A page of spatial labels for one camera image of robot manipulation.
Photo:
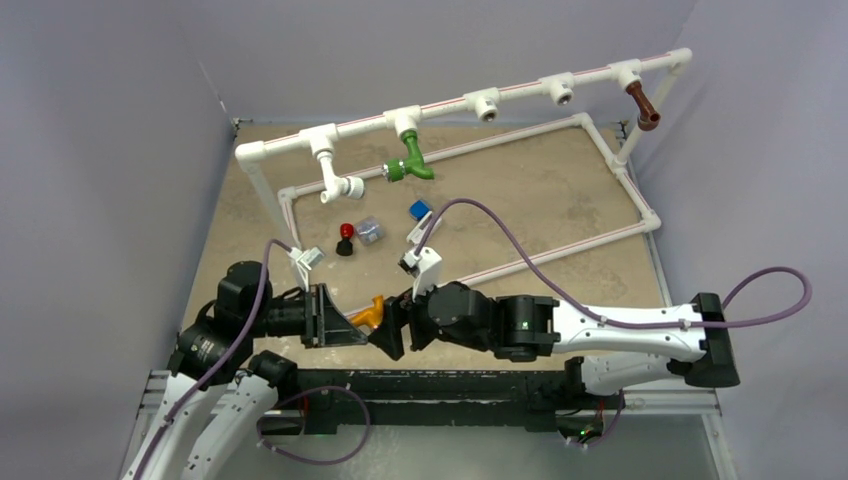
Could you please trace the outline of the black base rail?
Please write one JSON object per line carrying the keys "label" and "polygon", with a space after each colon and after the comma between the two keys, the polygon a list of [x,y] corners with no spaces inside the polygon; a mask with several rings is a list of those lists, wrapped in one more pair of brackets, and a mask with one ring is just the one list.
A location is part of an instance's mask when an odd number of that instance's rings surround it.
{"label": "black base rail", "polygon": [[341,426],[516,427],[599,435],[621,394],[588,393],[569,370],[301,369],[279,383],[279,407],[307,434]]}

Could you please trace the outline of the white plastic faucet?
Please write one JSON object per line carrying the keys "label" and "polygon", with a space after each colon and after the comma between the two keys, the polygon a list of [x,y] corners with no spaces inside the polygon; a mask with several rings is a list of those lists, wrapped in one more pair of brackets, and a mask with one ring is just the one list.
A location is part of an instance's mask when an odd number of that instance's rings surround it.
{"label": "white plastic faucet", "polygon": [[365,195],[364,180],[356,176],[338,176],[333,168],[334,155],[329,150],[321,151],[316,156],[321,167],[324,190],[320,193],[323,204],[331,203],[339,197],[362,199]]}

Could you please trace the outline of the clear plastic small box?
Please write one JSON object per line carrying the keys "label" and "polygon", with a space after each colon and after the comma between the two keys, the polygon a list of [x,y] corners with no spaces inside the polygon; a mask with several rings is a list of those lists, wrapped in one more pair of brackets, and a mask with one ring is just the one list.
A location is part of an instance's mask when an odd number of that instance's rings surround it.
{"label": "clear plastic small box", "polygon": [[369,246],[385,237],[383,225],[374,216],[368,216],[354,225],[354,231],[359,241]]}

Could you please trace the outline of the orange plastic faucet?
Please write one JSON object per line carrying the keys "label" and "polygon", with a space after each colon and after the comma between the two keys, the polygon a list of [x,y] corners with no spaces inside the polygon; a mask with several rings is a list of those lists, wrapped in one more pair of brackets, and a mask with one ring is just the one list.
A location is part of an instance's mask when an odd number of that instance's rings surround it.
{"label": "orange plastic faucet", "polygon": [[362,309],[350,318],[354,327],[367,327],[376,330],[380,327],[384,316],[384,297],[377,295],[372,299],[372,305]]}

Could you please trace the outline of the green plastic faucet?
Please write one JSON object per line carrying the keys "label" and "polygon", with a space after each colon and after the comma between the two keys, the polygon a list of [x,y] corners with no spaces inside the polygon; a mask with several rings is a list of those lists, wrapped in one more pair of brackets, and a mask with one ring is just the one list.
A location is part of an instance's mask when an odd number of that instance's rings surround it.
{"label": "green plastic faucet", "polygon": [[407,130],[400,136],[400,141],[407,149],[405,158],[394,158],[382,166],[382,173],[388,182],[397,182],[407,176],[413,176],[422,180],[434,180],[435,173],[429,167],[421,151],[418,141],[418,133],[415,130]]}

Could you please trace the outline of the white plastic clip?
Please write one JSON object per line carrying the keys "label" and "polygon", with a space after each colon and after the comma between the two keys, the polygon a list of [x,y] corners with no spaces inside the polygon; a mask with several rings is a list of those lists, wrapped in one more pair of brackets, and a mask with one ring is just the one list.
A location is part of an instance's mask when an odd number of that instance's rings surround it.
{"label": "white plastic clip", "polygon": [[406,241],[413,247],[417,247],[421,244],[421,241],[428,230],[431,230],[431,233],[438,230],[441,226],[442,219],[439,218],[438,220],[433,221],[433,218],[434,213],[432,211],[427,212],[407,235]]}

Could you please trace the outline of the blue small block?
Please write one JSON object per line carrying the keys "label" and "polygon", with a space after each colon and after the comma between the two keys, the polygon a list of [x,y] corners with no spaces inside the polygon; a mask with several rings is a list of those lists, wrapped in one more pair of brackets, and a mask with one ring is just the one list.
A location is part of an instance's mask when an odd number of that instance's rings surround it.
{"label": "blue small block", "polygon": [[410,216],[416,221],[422,220],[432,210],[431,206],[424,200],[417,200],[408,209]]}

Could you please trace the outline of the white PVC pipe frame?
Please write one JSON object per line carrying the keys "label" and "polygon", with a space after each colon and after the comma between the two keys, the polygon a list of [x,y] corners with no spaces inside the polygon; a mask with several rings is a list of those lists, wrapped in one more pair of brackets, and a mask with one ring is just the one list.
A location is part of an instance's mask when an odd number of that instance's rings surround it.
{"label": "white PVC pipe frame", "polygon": [[[320,193],[324,190],[322,173],[320,180],[313,183],[288,187],[280,192],[274,192],[262,170],[262,164],[267,160],[290,152],[306,150],[321,170],[316,159],[317,154],[329,150],[335,158],[335,146],[343,139],[379,130],[392,130],[400,140],[401,134],[407,130],[415,130],[418,133],[420,124],[425,120],[460,112],[472,112],[481,122],[490,123],[496,119],[498,107],[504,102],[545,95],[554,104],[563,106],[572,101],[576,88],[604,82],[616,84],[628,95],[625,92],[626,86],[639,80],[645,94],[659,112],[676,80],[691,63],[692,57],[693,53],[690,49],[680,48],[652,57],[618,61],[594,69],[557,73],[526,83],[484,88],[449,100],[427,105],[396,108],[379,115],[341,124],[329,123],[309,127],[295,134],[274,140],[248,142],[237,146],[234,154],[237,163],[250,179],[277,230],[290,235],[293,240],[297,240],[299,233],[294,215],[294,202],[299,197],[308,194],[318,194],[320,197]],[[432,168],[433,164],[439,161],[567,128],[581,128],[589,136],[595,148],[603,157],[608,170],[632,201],[639,214],[639,219],[634,224],[611,232],[535,254],[531,258],[532,265],[544,265],[619,240],[651,234],[658,230],[661,225],[660,217],[641,194],[628,172],[631,152],[642,135],[648,132],[640,130],[637,125],[635,130],[627,136],[618,152],[612,151],[591,116],[586,112],[578,112],[563,119],[446,147],[432,153],[422,153],[426,164]],[[353,173],[337,175],[340,177],[356,176],[362,178],[365,182],[365,180],[383,175],[383,173],[382,167],[371,167]]]}

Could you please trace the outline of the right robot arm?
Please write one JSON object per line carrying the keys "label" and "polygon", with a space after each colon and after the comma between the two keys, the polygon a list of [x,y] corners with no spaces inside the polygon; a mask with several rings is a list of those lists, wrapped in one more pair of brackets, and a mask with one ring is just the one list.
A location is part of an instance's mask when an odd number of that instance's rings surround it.
{"label": "right robot arm", "polygon": [[413,351],[438,340],[514,363],[569,354],[561,392],[576,407],[673,377],[711,389],[740,383],[723,307],[713,293],[664,308],[578,309],[548,296],[491,298],[450,282],[423,296],[405,292],[385,300],[368,342],[398,360],[405,353],[404,328]]}

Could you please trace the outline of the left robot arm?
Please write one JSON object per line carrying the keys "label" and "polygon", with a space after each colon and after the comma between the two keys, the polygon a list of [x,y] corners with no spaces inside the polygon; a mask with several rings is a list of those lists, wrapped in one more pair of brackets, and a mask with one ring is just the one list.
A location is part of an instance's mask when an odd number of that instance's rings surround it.
{"label": "left robot arm", "polygon": [[178,336],[165,392],[126,478],[217,478],[267,411],[303,397],[296,363],[254,351],[257,338],[287,336],[308,348],[367,342],[325,285],[274,295],[265,265],[231,265],[216,298]]}

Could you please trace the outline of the brown plastic faucet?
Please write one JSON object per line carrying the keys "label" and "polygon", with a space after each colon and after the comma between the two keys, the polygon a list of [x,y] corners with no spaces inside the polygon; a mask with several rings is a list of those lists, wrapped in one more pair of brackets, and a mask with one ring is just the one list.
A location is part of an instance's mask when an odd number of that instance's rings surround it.
{"label": "brown plastic faucet", "polygon": [[657,111],[651,100],[645,94],[642,83],[637,80],[628,84],[625,92],[634,100],[637,109],[637,126],[642,131],[656,129],[661,120],[661,114]]}

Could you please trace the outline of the red and black knob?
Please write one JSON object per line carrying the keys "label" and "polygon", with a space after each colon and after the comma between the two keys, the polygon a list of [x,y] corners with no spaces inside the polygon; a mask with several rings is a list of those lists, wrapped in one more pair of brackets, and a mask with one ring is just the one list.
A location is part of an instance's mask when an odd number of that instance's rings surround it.
{"label": "red and black knob", "polygon": [[350,223],[343,223],[339,227],[340,239],[336,244],[335,252],[341,257],[349,257],[353,255],[354,246],[352,238],[355,235],[355,227]]}

